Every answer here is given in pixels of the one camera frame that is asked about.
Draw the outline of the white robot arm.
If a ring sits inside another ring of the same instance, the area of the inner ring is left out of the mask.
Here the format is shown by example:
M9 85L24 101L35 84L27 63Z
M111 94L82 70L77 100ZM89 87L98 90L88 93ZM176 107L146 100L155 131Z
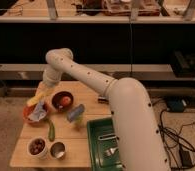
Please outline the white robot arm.
M73 61L68 48L50 50L43 83L56 86L63 73L81 81L109 101L124 171L171 171L146 88L134 78L115 79Z

